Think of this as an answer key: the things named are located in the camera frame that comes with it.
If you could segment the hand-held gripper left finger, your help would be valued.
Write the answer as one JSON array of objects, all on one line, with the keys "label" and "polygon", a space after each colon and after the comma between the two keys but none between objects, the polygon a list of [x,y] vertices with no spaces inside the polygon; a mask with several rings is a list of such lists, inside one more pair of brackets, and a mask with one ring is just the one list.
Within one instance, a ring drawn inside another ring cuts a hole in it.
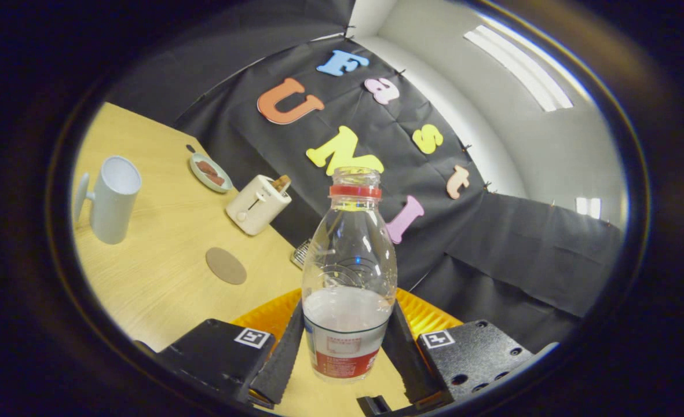
[{"label": "hand-held gripper left finger", "polygon": [[303,333],[301,290],[232,323],[207,319],[156,354],[173,375],[217,398],[275,406],[283,400]]}]

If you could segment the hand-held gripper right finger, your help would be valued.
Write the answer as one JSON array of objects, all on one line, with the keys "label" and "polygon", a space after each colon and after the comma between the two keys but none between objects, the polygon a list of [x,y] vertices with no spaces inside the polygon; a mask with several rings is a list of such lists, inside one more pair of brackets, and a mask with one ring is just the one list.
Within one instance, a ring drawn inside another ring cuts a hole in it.
[{"label": "hand-held gripper right finger", "polygon": [[413,405],[468,401],[502,385],[551,353],[530,351],[491,322],[461,322],[398,290],[389,320],[389,359]]}]

